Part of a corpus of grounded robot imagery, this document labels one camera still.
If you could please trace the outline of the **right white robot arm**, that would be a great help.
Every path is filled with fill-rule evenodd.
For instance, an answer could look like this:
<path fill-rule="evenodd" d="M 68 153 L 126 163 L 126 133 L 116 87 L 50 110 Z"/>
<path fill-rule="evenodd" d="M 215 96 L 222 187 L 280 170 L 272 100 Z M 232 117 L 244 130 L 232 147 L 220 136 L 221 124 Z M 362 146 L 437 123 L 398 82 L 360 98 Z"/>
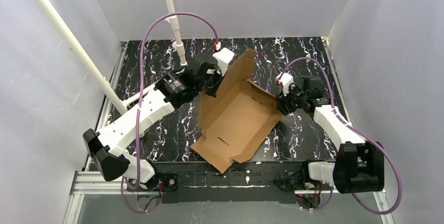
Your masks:
<path fill-rule="evenodd" d="M 298 87 L 293 77 L 283 73 L 276 78 L 280 87 L 275 96 L 277 109 L 284 115 L 303 109 L 337 148 L 334 162 L 307 160 L 290 175 L 292 184 L 325 183 L 342 194 L 378 192 L 384 187 L 384 155 L 374 145 L 353 132 L 351 124 L 332 107 L 323 93 L 319 76 L 306 76 Z"/>

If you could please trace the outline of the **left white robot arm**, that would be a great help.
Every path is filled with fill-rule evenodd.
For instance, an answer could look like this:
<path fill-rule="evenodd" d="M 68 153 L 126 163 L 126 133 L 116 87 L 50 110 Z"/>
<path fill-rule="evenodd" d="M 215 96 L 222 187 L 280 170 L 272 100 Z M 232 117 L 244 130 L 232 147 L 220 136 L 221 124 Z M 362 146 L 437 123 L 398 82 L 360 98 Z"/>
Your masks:
<path fill-rule="evenodd" d="M 88 129 L 83 140 L 89 156 L 107 182 L 120 177 L 146 185 L 156 174 L 154 167 L 127 147 L 154 123 L 190 103 L 201 92 L 215 96 L 233 57 L 222 51 L 190 57 L 187 65 L 175 68 L 150 85 L 139 104 L 98 131 Z"/>

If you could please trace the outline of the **brown cardboard box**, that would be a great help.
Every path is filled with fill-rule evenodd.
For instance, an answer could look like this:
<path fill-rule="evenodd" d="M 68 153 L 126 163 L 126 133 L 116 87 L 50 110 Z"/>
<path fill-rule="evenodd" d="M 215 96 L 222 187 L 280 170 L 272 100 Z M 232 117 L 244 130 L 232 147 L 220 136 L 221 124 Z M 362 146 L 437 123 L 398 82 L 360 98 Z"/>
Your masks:
<path fill-rule="evenodd" d="M 247 49 L 228 68 L 216 97 L 203 94 L 199 102 L 202 135 L 191 149 L 220 173 L 250 160 L 283 116 L 274 96 L 250 79 L 256 57 Z"/>

